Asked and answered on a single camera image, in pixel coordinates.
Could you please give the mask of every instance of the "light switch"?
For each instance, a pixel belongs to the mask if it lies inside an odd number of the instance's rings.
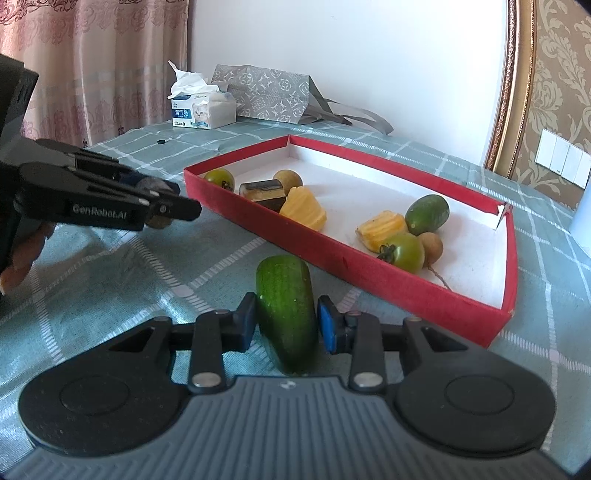
[[[591,172],[591,156],[587,152],[583,152],[579,168],[577,169],[577,175],[574,178],[574,183],[584,189],[587,186],[589,172]]]
[[[574,145],[569,146],[569,152],[566,154],[564,168],[562,169],[562,178],[574,183],[582,156],[583,150]]]
[[[552,154],[554,152],[554,146],[556,145],[556,139],[558,137],[551,131],[542,130],[540,137],[540,143],[538,144],[538,151],[535,154],[535,162],[543,167],[550,168],[552,163]]]
[[[552,162],[550,163],[550,170],[557,175],[562,175],[566,155],[569,152],[570,143],[562,137],[556,137],[556,145],[552,153]]]

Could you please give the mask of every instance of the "gold picture frame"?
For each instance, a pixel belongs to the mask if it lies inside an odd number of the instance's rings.
[[[535,66],[535,0],[507,0],[501,97],[485,168],[511,178],[527,122]]]

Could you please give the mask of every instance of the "bag handle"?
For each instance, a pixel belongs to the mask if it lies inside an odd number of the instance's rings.
[[[335,102],[334,100],[325,99],[325,101],[327,103],[336,103],[337,105],[343,105],[344,107],[350,108],[351,110],[357,110],[358,112],[365,113],[365,115],[371,117],[372,119],[364,118],[362,116],[339,115],[335,113],[334,115],[336,116],[362,122],[366,125],[369,125],[372,128],[375,128],[378,132],[382,133],[383,135],[389,135],[394,131],[392,125],[390,125],[390,123],[385,118],[379,116],[377,113],[373,113],[372,111],[366,110],[365,108],[358,108],[350,105],[345,105],[344,103]]]
[[[339,122],[345,125],[353,125],[349,120],[347,120],[348,118],[350,118],[351,120],[356,120],[358,122],[369,125],[370,127],[380,132],[382,135],[389,135],[394,131],[392,125],[390,125],[390,123],[385,118],[382,118],[377,113],[373,113],[370,110],[365,110],[364,108],[357,108],[354,106],[345,105],[343,103],[335,102],[334,100],[328,100],[324,98],[312,79],[310,79],[310,93],[316,99],[316,101],[318,101],[322,110],[328,113],[328,115],[326,116],[329,119],[334,120],[335,122]],[[337,105],[343,105],[344,107],[347,107],[351,110],[362,112],[368,117],[371,117],[372,119],[364,118],[361,116],[339,115],[332,111],[329,103],[336,103]]]

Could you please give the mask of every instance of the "white wall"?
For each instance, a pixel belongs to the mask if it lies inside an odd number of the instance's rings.
[[[312,76],[395,133],[482,164],[505,55],[506,0],[191,0],[189,68]]]

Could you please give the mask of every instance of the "checkered tablecloth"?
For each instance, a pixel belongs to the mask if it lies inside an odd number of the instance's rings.
[[[572,212],[459,158],[405,138],[331,123],[292,126],[239,121],[214,131],[170,123],[129,131],[93,149],[141,172],[183,182],[183,168],[262,140],[295,133],[345,145],[420,168],[514,205],[519,256],[515,317],[491,349],[542,376],[558,402],[544,449],[569,470],[591,456],[591,260],[567,229]],[[164,139],[165,144],[157,141]],[[141,233],[61,226],[27,281],[0,307],[0,470],[31,447],[17,399],[41,371],[153,316],[191,322],[211,308],[238,305],[255,289],[258,263],[282,250],[204,210],[193,223]],[[311,267],[316,295],[340,310],[353,306],[385,322],[406,315],[397,307]],[[258,338],[244,355],[226,354],[228,373],[278,374]],[[387,354],[389,380],[400,375]],[[326,356],[321,373],[348,373],[343,356]],[[184,382],[187,358],[173,377]]]

